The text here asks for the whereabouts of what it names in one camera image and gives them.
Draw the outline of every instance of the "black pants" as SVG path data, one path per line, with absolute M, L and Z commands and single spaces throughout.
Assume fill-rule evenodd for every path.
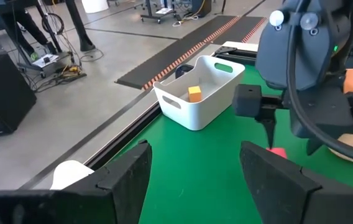
M 23 36 L 21 29 L 17 25 L 17 22 L 25 27 L 25 29 L 34 37 L 38 43 L 41 45 L 48 43 L 47 38 L 37 27 L 30 14 L 26 13 L 25 10 L 16 10 L 14 12 L 4 13 L 2 18 L 6 26 L 9 28 L 9 35 L 12 36 L 11 38 L 17 40 L 17 43 L 26 51 L 28 55 L 34 53 L 34 48 Z

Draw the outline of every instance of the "red object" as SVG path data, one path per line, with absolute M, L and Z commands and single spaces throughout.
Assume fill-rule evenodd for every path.
M 287 153 L 284 148 L 273 148 L 273 149 L 267 149 L 268 151 L 271 151 L 272 153 L 279 155 L 283 157 L 284 159 L 287 159 Z

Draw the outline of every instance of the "green table surface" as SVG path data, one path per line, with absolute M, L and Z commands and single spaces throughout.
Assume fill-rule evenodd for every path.
M 269 89 L 253 67 L 246 67 L 243 83 Z M 323 147 L 312 156 L 306 140 L 290 131 L 289 111 L 277 111 L 275 147 L 288 159 L 326 177 L 353 186 L 353 163 Z M 157 117 L 126 146 L 138 140 L 152 145 L 152 171 L 140 224 L 261 223 L 245 184 L 239 161 L 241 141 L 266 147 L 264 128 L 252 118 L 235 116 L 231 107 L 201 131 L 190 131 L 164 115 Z

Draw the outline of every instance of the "black speaker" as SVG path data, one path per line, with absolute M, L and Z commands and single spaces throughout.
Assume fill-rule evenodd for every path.
M 192 13 L 199 12 L 197 16 L 199 18 L 202 18 L 209 14 L 211 12 L 212 8 L 212 0 L 191 0 L 191 11 Z
M 13 133 L 36 102 L 6 52 L 0 52 L 0 135 Z

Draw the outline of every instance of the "white knob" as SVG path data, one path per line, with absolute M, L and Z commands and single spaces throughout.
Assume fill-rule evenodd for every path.
M 282 11 L 273 11 L 269 17 L 269 22 L 272 26 L 280 26 L 284 22 L 284 14 Z

